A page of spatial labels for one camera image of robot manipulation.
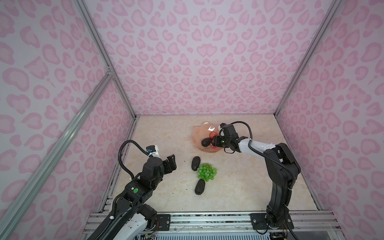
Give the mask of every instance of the wire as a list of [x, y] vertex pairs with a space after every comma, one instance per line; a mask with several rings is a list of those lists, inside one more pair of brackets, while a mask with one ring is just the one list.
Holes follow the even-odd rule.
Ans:
[[160, 223], [158, 221], [156, 221], [155, 224], [156, 224], [156, 227], [154, 226], [155, 230], [153, 230], [153, 232], [151, 232], [150, 234], [146, 234], [145, 235], [146, 237], [150, 237], [151, 239], [154, 239], [156, 237], [156, 234], [157, 234], [156, 231], [158, 231]]
[[140, 177], [141, 176], [141, 172], [139, 172], [133, 179], [132, 179], [132, 181], [135, 181], [138, 177]]
[[285, 232], [286, 232], [286, 234], [285, 234], [285, 239], [287, 239], [287, 238], [288, 238], [288, 228], [287, 228], [287, 226], [285, 225], [285, 223], [283, 223], [283, 233], [284, 233], [284, 228], [285, 228]]
[[251, 131], [251, 127], [250, 127], [246, 122], [243, 122], [243, 121], [236, 121], [236, 122], [233, 122], [233, 123], [231, 123], [231, 124], [235, 124], [235, 123], [242, 123], [242, 124], [244, 124], [245, 126], [247, 126], [248, 131], [249, 131], [249, 137], [252, 139], [252, 131]]
[[121, 160], [121, 154], [122, 154], [122, 150], [124, 149], [125, 145], [127, 145], [128, 143], [133, 143], [140, 151], [142, 151], [145, 155], [149, 155], [149, 153], [147, 151], [145, 151], [142, 147], [140, 147], [139, 144], [137, 144], [137, 142], [133, 141], [133, 140], [127, 140], [125, 142], [123, 142], [121, 144], [121, 147], [119, 149], [119, 153], [118, 153], [118, 162], [119, 162], [119, 165], [120, 167], [126, 171], [129, 175], [131, 175], [131, 179], [134, 179], [135, 176], [133, 175], [133, 173], [123, 164], [122, 160]]
[[261, 235], [264, 235], [264, 234], [266, 234], [266, 233], [268, 232], [268, 223], [267, 223], [267, 222], [263, 222], [263, 221], [260, 221], [260, 222], [256, 222], [256, 223], [255, 223], [255, 228], [256, 228], [257, 224], [259, 224], [259, 223], [266, 223], [266, 225], [267, 225], [267, 228], [265, 229], [265, 232], [263, 232], [263, 233], [259, 232], [259, 231], [258, 231], [258, 230], [256, 230], [256, 229], [255, 229], [255, 231], [256, 231], [258, 234], [261, 234]]
[[290, 182], [289, 186], [288, 186], [288, 189], [292, 192], [292, 187], [293, 185], [295, 184], [296, 182], [296, 177], [295, 175], [293, 174], [293, 172], [287, 167], [285, 166], [284, 164], [282, 164], [280, 161], [276, 161], [274, 160], [273, 158], [271, 158], [270, 156], [262, 153], [262, 152], [259, 152], [257, 151], [256, 149], [254, 149], [252, 146], [251, 146], [251, 143], [252, 143], [252, 139], [249, 140], [248, 142], [248, 147], [249, 149], [251, 149], [253, 152], [259, 154], [260, 156], [264, 157], [265, 159], [268, 159], [269, 161], [272, 161], [273, 163], [279, 165], [280, 167], [284, 168], [292, 177], [292, 181]]
[[227, 152], [227, 151], [225, 150], [226, 148], [229, 148], [229, 147], [225, 147], [225, 148], [224, 148], [224, 152], [225, 152], [225, 153], [229, 153], [229, 154], [235, 153], [235, 151], [233, 151], [233, 152]]
[[116, 213], [116, 202], [117, 200], [121, 197], [122, 193], [120, 193], [119, 195], [117, 195], [113, 201], [112, 201], [112, 209], [111, 209], [111, 217], [113, 218], [110, 218], [107, 225], [104, 227], [104, 229], [99, 233], [99, 235], [97, 235], [97, 237], [94, 239], [94, 240], [98, 240], [100, 239], [101, 236], [103, 236], [103, 234], [105, 233], [105, 231], [109, 228], [109, 226], [111, 225], [111, 223], [113, 222], [113, 220], [115, 219], [115, 213]]
[[293, 238], [295, 240], [299, 240], [299, 238], [297, 238], [297, 236], [295, 235], [295, 233], [292, 231], [291, 229], [291, 226], [289, 226], [288, 224], [288, 212], [286, 212], [288, 210], [288, 208], [285, 209], [284, 213], [285, 213], [285, 223], [286, 223], [286, 226], [288, 227], [288, 230], [289, 232], [292, 234]]

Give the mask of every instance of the green grapes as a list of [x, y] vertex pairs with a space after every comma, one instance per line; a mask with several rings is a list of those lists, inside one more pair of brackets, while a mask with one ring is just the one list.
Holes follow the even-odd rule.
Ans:
[[204, 179], [204, 181], [208, 182], [209, 180], [214, 179], [216, 173], [216, 168], [212, 168], [212, 165], [204, 163], [197, 169], [197, 178]]

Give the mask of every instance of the black cable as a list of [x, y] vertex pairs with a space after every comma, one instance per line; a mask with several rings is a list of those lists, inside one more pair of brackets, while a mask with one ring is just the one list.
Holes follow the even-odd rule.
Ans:
[[[264, 223], [264, 222], [256, 222], [256, 223], [255, 223], [255, 228], [256, 228], [257, 224], [259, 224], [259, 223]], [[255, 231], [256, 231], [258, 234], [264, 235], [264, 234], [266, 234], [266, 233], [268, 232], [268, 223], [267, 223], [267, 222], [265, 222], [265, 223], [267, 224], [267, 228], [265, 229], [265, 232], [261, 233], [261, 232], [259, 232], [258, 230], [255, 229]]]
[[121, 154], [122, 154], [122, 150], [124, 149], [125, 145], [127, 145], [128, 143], [133, 143], [140, 151], [142, 151], [145, 155], [149, 155], [149, 153], [147, 151], [145, 151], [142, 147], [140, 147], [139, 144], [137, 144], [137, 142], [133, 141], [133, 140], [127, 140], [125, 142], [123, 142], [121, 144], [121, 147], [119, 149], [119, 153], [118, 153], [118, 162], [120, 164], [120, 167], [126, 171], [129, 175], [131, 175], [131, 179], [134, 179], [135, 176], [133, 175], [133, 173], [126, 167], [124, 166], [122, 160], [121, 160]]
[[293, 238], [295, 239], [295, 240], [299, 240], [299, 238], [297, 238], [297, 236], [295, 235], [295, 233], [292, 231], [292, 229], [291, 229], [291, 226], [289, 226], [289, 224], [288, 224], [288, 212], [286, 212], [288, 210], [288, 208], [286, 208], [285, 209], [285, 211], [284, 211], [284, 215], [285, 215], [285, 223], [286, 223], [286, 226], [288, 227], [288, 230], [289, 230], [289, 232], [292, 234], [292, 236], [293, 236]]
[[[293, 187], [293, 185], [295, 184], [295, 181], [296, 181], [296, 179], [295, 179], [295, 175], [293, 174], [293, 172], [292, 172], [287, 166], [285, 166], [284, 164], [282, 164], [280, 161], [276, 161], [276, 160], [274, 160], [273, 158], [271, 158], [270, 156], [268, 156], [268, 155], [266, 155], [266, 154], [264, 154], [264, 153], [262, 153], [262, 152], [257, 151], [256, 149], [254, 149], [254, 148], [251, 146], [251, 142], [252, 142], [252, 139], [250, 139], [249, 142], [248, 142], [248, 147], [249, 147], [249, 149], [251, 149], [253, 152], [259, 154], [260, 156], [264, 157], [265, 159], [268, 159], [268, 160], [272, 161], [273, 163], [279, 165], [280, 167], [284, 168], [284, 169], [291, 175], [291, 177], [292, 177], [292, 181], [289, 183], [289, 186], [288, 186], [288, 189], [289, 189], [290, 191], [289, 191], [289, 195], [288, 195], [288, 197], [287, 197], [287, 200], [290, 199], [290, 195], [292, 194], [292, 187]], [[287, 212], [288, 207], [287, 207], [287, 203], [285, 203], [285, 207], [286, 207], [286, 208], [285, 208], [285, 210], [284, 210], [284, 216], [285, 216], [285, 222], [286, 222], [286, 225], [287, 225], [287, 227], [288, 227], [288, 230], [289, 230], [289, 232], [292, 234], [292, 236], [295, 238], [295, 240], [299, 240], [299, 239], [296, 237], [296, 235], [293, 233], [291, 227], [290, 227], [289, 224], [288, 224], [288, 212]]]
[[105, 226], [105, 228], [99, 233], [99, 235], [97, 235], [97, 237], [94, 239], [94, 240], [98, 240], [101, 236], [103, 236], [103, 234], [105, 233], [105, 231], [109, 228], [109, 226], [111, 225], [111, 223], [113, 222], [113, 220], [115, 219], [115, 213], [116, 213], [116, 202], [117, 200], [120, 198], [121, 196], [121, 193], [119, 195], [117, 195], [113, 201], [112, 201], [112, 209], [111, 209], [111, 216], [113, 216], [113, 218], [109, 219], [107, 225]]
[[139, 172], [133, 179], [132, 179], [132, 181], [135, 181], [138, 177], [140, 177], [141, 176], [141, 172]]
[[252, 139], [252, 131], [251, 131], [251, 127], [250, 127], [246, 122], [243, 122], [243, 121], [236, 121], [236, 122], [233, 122], [233, 123], [231, 123], [231, 124], [235, 124], [235, 123], [242, 123], [242, 124], [244, 124], [245, 126], [247, 126], [248, 131], [249, 131], [249, 137], [250, 137], [250, 139]]
[[227, 152], [227, 151], [225, 150], [226, 148], [229, 148], [229, 147], [225, 147], [225, 148], [224, 148], [224, 152], [225, 152], [225, 153], [229, 153], [229, 154], [235, 153], [235, 151], [233, 151], [233, 152]]
[[296, 182], [295, 175], [293, 174], [293, 172], [292, 172], [287, 166], [285, 166], [284, 164], [282, 164], [280, 161], [276, 161], [276, 160], [274, 160], [273, 158], [271, 158], [270, 156], [268, 156], [268, 155], [266, 155], [266, 154], [264, 154], [264, 153], [262, 153], [262, 152], [257, 151], [256, 149], [254, 149], [254, 148], [251, 146], [251, 142], [252, 142], [252, 139], [250, 139], [249, 142], [248, 142], [248, 147], [249, 147], [249, 149], [251, 149], [253, 152], [259, 154], [260, 156], [264, 157], [265, 159], [268, 159], [269, 161], [272, 161], [273, 163], [275, 163], [275, 164], [279, 165], [280, 167], [284, 168], [284, 169], [291, 175], [291, 177], [292, 177], [292, 181], [290, 182], [290, 184], [289, 184], [289, 186], [288, 186], [288, 189], [289, 189], [290, 191], [292, 191], [292, 187], [293, 187], [293, 185], [294, 185], [295, 182]]

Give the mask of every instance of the enclosure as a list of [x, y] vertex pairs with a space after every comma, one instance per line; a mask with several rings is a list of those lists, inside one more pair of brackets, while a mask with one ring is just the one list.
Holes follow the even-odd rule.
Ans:
[[[0, 239], [87, 239], [132, 180], [117, 161], [127, 139], [175, 155], [146, 201], [171, 215], [158, 240], [261, 239], [249, 214], [271, 199], [267, 160], [191, 141], [235, 121], [292, 151], [300, 239], [382, 239], [382, 12], [381, 0], [2, 1]], [[201, 195], [195, 156], [217, 168]], [[148, 159], [132, 144], [122, 158], [134, 175]]]

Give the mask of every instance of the metal mounting plate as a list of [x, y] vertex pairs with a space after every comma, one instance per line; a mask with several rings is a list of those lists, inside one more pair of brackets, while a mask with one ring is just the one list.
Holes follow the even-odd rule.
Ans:
[[170, 214], [157, 214], [156, 221], [159, 222], [158, 231], [169, 231]]
[[[258, 230], [262, 232], [265, 231], [266, 229], [270, 230], [270, 228], [266, 224], [264, 213], [250, 214], [249, 216], [251, 217], [251, 224], [252, 224], [253, 230]], [[294, 229], [293, 222], [289, 214], [288, 214], [288, 219], [290, 220], [290, 222], [288, 221], [288, 225], [291, 227], [291, 229]]]

